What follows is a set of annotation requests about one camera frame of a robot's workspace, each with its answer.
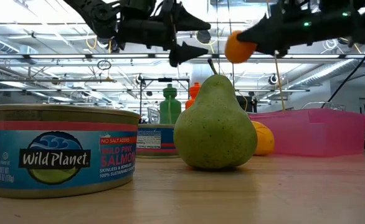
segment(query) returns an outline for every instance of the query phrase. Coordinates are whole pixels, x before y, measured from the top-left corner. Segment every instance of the ceiling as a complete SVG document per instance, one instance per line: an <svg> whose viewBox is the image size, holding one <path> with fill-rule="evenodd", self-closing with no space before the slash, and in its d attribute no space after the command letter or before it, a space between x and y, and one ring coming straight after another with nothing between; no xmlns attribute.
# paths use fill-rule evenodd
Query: ceiling
<svg viewBox="0 0 365 224"><path fill-rule="evenodd" d="M231 3L230 7L221 4L217 8L211 4L213 1L182 0L182 2L192 15L211 23L209 32L212 36L212 45L203 45L198 42L194 32L179 32L178 42L181 44L185 41L189 45L207 48L210 54L223 54L225 41L230 31L249 28L256 24L267 10L265 1L254 1L253 4ZM109 54L106 45L96 42L93 31L63 0L0 0L0 41L19 49L19 53L22 53L21 49L26 50L26 46L29 46L31 54ZM95 58L53 59L52 57L35 59L34 63L27 63L0 57L0 75L6 75L10 79L73 80L72 82L62 81L57 85L51 82L25 83L25 85L26 88L107 90L101 93L92 92L89 95L82 94L82 90L70 91L68 94L62 93L60 96L46 92L41 92L41 95L63 97L59 98L63 100L54 99L56 102L64 103L110 102L112 106L137 111L140 106L140 91L136 79L139 75L144 78L193 79L195 76L211 74L210 68L204 68L209 67L205 58L191 60L178 68L170 67L165 55L167 52L160 47L147 49L143 45L127 44L126 49L120 53L126 55L123 58L109 59L111 68L108 70L100 70L97 64L102 59ZM159 57L138 58L137 55L129 54L159 54ZM358 52L339 44L336 40L328 40L316 42L312 46L292 47L289 54L331 55L358 54ZM304 72L309 72L324 63L335 63L336 60L279 60L278 70L285 82L294 82ZM235 88L238 90L272 89L275 86L268 84L269 76L276 72L275 64L272 62L272 59L251 59L247 63L232 65L226 59L222 59L220 64L216 64L216 70L224 72L231 80L234 80ZM107 77L111 82L104 82ZM173 86L179 90L178 99L182 102L188 99L187 82L173 82ZM157 106L163 98L161 90L165 87L166 83L160 82L148 85L143 92L144 102L147 103L145 106ZM0 88L15 88L15 86L0 85ZM149 90L152 96L147 96L146 92Z"/></svg>

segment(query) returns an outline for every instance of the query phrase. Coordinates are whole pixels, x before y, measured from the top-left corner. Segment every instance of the pear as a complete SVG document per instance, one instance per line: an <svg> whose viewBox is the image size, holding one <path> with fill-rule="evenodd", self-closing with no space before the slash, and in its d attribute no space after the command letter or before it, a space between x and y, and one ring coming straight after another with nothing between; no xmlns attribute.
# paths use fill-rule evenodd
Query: pear
<svg viewBox="0 0 365 224"><path fill-rule="evenodd" d="M257 133L227 77L212 75L202 84L176 121L174 145L186 164L201 169L240 166L253 156Z"/></svg>

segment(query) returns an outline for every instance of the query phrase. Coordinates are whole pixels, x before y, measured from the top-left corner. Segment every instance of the orange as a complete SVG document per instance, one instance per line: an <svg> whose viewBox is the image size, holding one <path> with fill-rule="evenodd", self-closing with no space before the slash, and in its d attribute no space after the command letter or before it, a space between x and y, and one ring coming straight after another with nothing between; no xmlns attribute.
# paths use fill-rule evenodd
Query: orange
<svg viewBox="0 0 365 224"><path fill-rule="evenodd" d="M233 31L225 44L224 54L231 63L246 62L257 47L255 43L239 42L237 35L240 33L242 33L240 30Z"/></svg>
<svg viewBox="0 0 365 224"><path fill-rule="evenodd" d="M266 125L252 121L257 132L256 156L266 156L274 151L275 140L271 130Z"/></svg>

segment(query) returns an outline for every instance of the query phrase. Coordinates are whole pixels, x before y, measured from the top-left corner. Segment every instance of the wooden tabletop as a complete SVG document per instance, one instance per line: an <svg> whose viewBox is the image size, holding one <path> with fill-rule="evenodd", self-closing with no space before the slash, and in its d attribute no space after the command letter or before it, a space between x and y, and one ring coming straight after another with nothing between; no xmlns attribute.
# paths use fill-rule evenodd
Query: wooden tabletop
<svg viewBox="0 0 365 224"><path fill-rule="evenodd" d="M365 154L254 157L234 172L138 159L134 181L76 197L0 198L0 224L365 223Z"/></svg>

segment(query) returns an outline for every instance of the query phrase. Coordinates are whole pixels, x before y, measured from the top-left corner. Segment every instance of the pink plastic bin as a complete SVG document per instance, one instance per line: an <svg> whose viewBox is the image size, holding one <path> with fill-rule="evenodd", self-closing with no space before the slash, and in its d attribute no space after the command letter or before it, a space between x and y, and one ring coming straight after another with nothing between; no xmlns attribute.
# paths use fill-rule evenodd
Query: pink plastic bin
<svg viewBox="0 0 365 224"><path fill-rule="evenodd" d="M364 152L365 115L330 109L251 114L271 129L276 154L332 157Z"/></svg>

